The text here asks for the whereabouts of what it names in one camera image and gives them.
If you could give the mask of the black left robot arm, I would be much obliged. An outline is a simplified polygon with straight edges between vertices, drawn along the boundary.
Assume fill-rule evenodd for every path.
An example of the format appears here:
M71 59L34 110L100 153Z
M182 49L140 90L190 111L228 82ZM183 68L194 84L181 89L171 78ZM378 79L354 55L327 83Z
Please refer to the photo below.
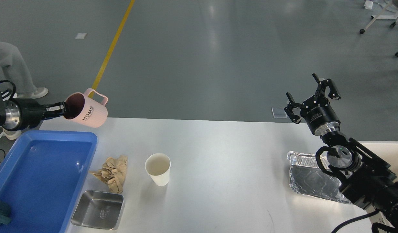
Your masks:
M66 102L41 105L34 99L14 98L15 84L8 80L1 80L0 84L5 82L12 86L9 99L4 100L0 92L0 127L7 131L35 128L44 120L61 117L70 112Z

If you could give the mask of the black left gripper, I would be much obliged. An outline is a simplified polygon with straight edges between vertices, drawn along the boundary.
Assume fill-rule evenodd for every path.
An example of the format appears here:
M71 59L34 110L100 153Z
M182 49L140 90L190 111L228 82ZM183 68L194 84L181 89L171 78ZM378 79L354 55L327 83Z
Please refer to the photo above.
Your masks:
M66 102L52 105L40 105L34 99L15 98L4 101L5 122L7 131L21 131L37 127L44 118L57 118L67 112Z

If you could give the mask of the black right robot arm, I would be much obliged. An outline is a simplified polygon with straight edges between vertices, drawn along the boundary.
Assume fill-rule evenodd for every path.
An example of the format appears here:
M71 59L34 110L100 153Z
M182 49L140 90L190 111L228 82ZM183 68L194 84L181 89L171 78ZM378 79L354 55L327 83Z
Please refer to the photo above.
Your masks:
M290 93L284 111L295 124L302 119L311 133L319 136L325 146L318 149L315 159L320 170L337 178L342 184L339 191L354 205L371 213L350 219L333 229L360 221L381 213L390 226L375 222L373 233L379 230L398 233L398 181L390 170L390 164L353 138L347 138L340 131L340 120L330 105L330 100L340 99L338 89L331 79L322 79L313 74L317 89L313 96L302 103L295 102Z

